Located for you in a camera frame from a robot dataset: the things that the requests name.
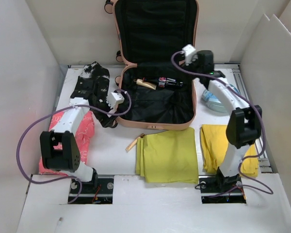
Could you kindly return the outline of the lime green cloth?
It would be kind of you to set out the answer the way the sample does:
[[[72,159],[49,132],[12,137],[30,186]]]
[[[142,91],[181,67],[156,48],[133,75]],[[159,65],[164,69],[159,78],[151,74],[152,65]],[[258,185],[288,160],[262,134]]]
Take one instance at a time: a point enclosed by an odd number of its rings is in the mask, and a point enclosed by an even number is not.
[[[137,175],[148,183],[198,183],[195,131],[164,131],[139,138]]]

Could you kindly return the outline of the yellow cloth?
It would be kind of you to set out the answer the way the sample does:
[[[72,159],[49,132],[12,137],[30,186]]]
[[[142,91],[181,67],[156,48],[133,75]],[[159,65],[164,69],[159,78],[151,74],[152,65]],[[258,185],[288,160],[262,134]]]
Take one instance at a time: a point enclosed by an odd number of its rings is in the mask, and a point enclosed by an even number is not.
[[[210,174],[215,174],[225,158],[228,147],[226,138],[226,125],[203,124],[200,130],[201,148],[203,153],[203,169]],[[246,159],[241,172],[249,177],[258,176],[258,158]]]

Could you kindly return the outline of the light blue headphones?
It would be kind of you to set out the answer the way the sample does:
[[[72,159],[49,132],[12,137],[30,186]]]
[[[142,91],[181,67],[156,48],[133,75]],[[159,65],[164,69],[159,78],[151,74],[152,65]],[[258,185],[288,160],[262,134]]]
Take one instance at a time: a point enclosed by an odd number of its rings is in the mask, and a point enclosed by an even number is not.
[[[210,109],[231,115],[234,110],[242,107],[243,102],[239,95],[239,91],[233,85],[210,81],[202,98]]]

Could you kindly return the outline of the cola glass bottle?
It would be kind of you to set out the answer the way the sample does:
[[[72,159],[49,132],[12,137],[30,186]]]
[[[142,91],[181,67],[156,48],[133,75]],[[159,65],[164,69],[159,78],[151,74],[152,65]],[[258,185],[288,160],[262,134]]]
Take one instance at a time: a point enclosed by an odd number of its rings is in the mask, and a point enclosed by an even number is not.
[[[184,86],[183,82],[171,78],[159,77],[154,81],[160,88],[181,88]]]

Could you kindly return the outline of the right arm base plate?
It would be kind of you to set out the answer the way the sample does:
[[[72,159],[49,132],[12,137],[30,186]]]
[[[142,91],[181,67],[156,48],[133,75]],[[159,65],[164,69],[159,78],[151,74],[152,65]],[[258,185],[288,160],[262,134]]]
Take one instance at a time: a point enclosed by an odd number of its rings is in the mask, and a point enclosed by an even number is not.
[[[194,187],[200,191],[202,204],[246,204],[246,197],[241,187],[228,184],[220,187],[215,176],[200,176]]]

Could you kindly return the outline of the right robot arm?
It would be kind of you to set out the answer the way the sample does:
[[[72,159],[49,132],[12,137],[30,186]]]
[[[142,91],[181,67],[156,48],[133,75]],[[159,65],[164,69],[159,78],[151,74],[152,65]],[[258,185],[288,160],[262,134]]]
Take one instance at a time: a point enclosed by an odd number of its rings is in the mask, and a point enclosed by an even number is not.
[[[226,191],[240,178],[239,166],[249,147],[261,135],[261,108],[257,113],[234,91],[225,75],[214,70],[213,53],[210,50],[196,52],[193,67],[197,78],[224,106],[230,119],[226,128],[228,147],[225,158],[215,175],[214,185],[220,191]]]

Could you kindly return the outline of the black white patterned garment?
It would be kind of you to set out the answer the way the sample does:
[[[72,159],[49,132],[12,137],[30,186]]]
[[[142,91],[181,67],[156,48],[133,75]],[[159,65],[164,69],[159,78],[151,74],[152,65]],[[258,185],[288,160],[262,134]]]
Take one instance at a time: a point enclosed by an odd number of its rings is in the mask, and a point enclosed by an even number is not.
[[[108,95],[110,83],[110,73],[108,69],[103,68],[98,62],[85,65],[78,80],[71,98],[83,98],[88,100],[92,94],[105,99]]]

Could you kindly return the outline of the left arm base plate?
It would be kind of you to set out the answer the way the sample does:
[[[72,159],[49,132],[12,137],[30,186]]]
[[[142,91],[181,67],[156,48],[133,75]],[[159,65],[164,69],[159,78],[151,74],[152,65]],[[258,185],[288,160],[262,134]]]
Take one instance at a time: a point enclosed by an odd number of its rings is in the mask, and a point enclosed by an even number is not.
[[[82,191],[72,204],[112,204],[114,176],[98,176],[97,188],[90,183],[82,184]]]

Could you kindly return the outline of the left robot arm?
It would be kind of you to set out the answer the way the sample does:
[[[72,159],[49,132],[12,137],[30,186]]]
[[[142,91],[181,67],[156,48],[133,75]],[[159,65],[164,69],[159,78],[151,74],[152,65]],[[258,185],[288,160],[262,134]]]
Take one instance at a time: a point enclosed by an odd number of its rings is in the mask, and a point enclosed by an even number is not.
[[[89,100],[82,97],[70,99],[72,107],[64,111],[63,116],[51,128],[40,135],[40,146],[43,168],[62,172],[81,180],[81,186],[87,192],[94,192],[98,188],[98,176],[94,168],[81,161],[81,154],[76,142],[76,132],[83,117],[90,111]]]

